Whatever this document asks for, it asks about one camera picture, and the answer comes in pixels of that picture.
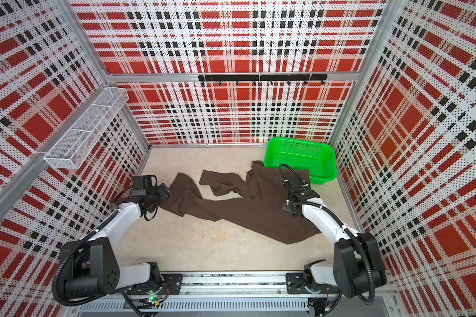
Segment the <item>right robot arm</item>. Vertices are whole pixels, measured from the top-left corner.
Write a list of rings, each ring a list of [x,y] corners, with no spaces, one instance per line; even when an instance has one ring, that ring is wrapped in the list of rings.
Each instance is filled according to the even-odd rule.
[[[312,222],[334,244],[332,268],[326,268],[322,262],[305,266],[305,288],[316,292],[331,285],[349,299],[358,297],[366,305],[373,304],[376,289],[387,283],[375,237],[345,224],[313,190],[291,189],[286,195],[283,210]]]

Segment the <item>brown trousers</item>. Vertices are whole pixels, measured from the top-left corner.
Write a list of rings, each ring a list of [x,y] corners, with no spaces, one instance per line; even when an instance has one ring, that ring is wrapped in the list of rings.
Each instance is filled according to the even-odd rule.
[[[284,244],[299,243],[320,233],[309,220],[282,209],[286,202],[284,178],[279,169],[260,161],[251,163],[246,178],[235,173],[205,170],[199,184],[209,186],[215,196],[234,192],[237,198],[204,199],[194,180],[179,173],[169,186],[172,196],[161,208],[183,217],[191,215],[209,221],[226,220]]]

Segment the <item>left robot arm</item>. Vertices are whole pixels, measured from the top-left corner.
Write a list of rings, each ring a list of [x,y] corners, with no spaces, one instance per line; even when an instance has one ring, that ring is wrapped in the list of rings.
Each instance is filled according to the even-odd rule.
[[[52,280],[52,294],[59,304],[80,306],[133,289],[153,295],[169,288],[155,262],[120,265],[115,246],[136,221],[156,215],[172,193],[165,184],[149,185],[143,178],[129,189],[130,195],[113,202],[114,211],[96,229],[61,248]]]

